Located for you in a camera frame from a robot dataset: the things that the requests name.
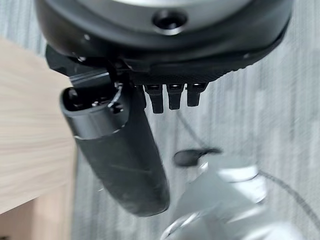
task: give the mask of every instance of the gray carpet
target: gray carpet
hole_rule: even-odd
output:
[[[45,42],[31,0],[0,1],[0,35],[43,55]],[[174,204],[195,171],[174,168],[172,155],[198,145],[165,101],[164,114],[152,114],[150,104],[146,111]],[[276,51],[254,66],[211,83],[199,107],[186,105],[184,95],[181,113],[207,145],[259,162],[264,171],[297,190],[320,215],[319,0],[297,0],[289,32]],[[80,160],[74,240],[157,239],[167,226],[170,210],[135,218],[101,189],[86,162]],[[273,211],[297,225],[307,239],[320,239],[314,224],[285,191],[271,182],[269,190],[268,204]]]

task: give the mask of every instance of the screw hole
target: screw hole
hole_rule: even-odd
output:
[[[181,12],[162,10],[153,17],[153,25],[158,33],[176,35],[182,32],[187,16]]]

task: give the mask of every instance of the cable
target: cable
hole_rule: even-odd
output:
[[[310,218],[310,220],[313,222],[317,230],[320,232],[320,218],[315,213],[315,211],[312,209],[312,207],[307,203],[307,201],[296,191],[294,190],[290,185],[282,181],[281,179],[272,176],[271,174],[260,171],[260,174],[264,176],[266,179],[271,180],[278,186],[280,186],[282,189],[284,189],[293,199],[296,201],[296,203],[302,208],[302,210],[307,214],[307,216]]]
[[[183,124],[186,131],[191,135],[193,140],[195,140],[200,145],[200,147],[202,147],[204,149],[210,149],[210,147],[204,141],[202,141],[202,139],[200,137],[197,136],[197,134],[194,132],[192,127],[188,124],[188,122],[186,121],[186,119],[184,118],[184,116],[181,114],[181,112],[179,110],[176,111],[176,115],[177,115],[178,119],[180,120],[180,122]]]
[[[209,149],[209,146],[202,141],[197,134],[193,131],[192,127],[188,124],[184,116],[181,114],[180,111],[177,111],[178,119],[182,122],[183,126],[187,130],[187,132],[190,134],[190,136],[204,149]],[[296,191],[294,190],[290,185],[285,183],[283,180],[267,173],[264,171],[260,171],[260,174],[264,176],[266,179],[274,182],[278,186],[280,186],[283,190],[285,190],[294,200],[295,202],[302,208],[302,210],[305,212],[305,214],[310,218],[310,220],[313,222],[317,230],[320,232],[320,218],[315,213],[315,211],[312,209],[312,207],[307,203],[307,201]]]

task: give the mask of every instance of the wooden surface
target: wooden surface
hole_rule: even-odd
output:
[[[34,240],[32,238],[35,204],[29,201],[0,215],[0,239]]]
[[[0,214],[0,240],[69,240],[71,223],[71,185]]]
[[[74,142],[59,109],[68,86],[44,59],[0,38],[0,214],[70,184]]]

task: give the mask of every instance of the black plastic part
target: black plastic part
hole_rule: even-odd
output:
[[[67,101],[63,93],[61,109],[77,146],[113,198],[140,217],[164,212],[170,204],[169,186],[137,91],[128,99],[127,119],[120,123],[112,119],[106,105],[70,112]],[[112,131],[110,125],[118,129]]]
[[[187,105],[188,107],[196,107],[199,105],[200,94],[203,93],[208,83],[194,83],[187,85]]]
[[[144,86],[137,85],[135,87],[136,87],[138,93],[140,93],[140,95],[141,95],[141,99],[142,99],[142,101],[144,103],[143,104],[144,108],[146,108],[147,107],[147,100],[146,100],[146,94],[145,94]]]
[[[180,109],[181,94],[184,90],[184,84],[168,84],[166,90],[169,98],[169,109]]]
[[[35,5],[48,43],[64,55],[156,63],[266,48],[288,23],[293,0],[252,0],[218,24],[170,37],[117,26],[74,0],[36,0]]]
[[[162,84],[145,85],[145,91],[150,96],[152,109],[154,114],[162,114],[164,112],[164,96]]]
[[[203,155],[221,154],[222,152],[219,148],[183,150],[173,156],[173,163],[179,168],[196,167],[198,166],[199,158]]]

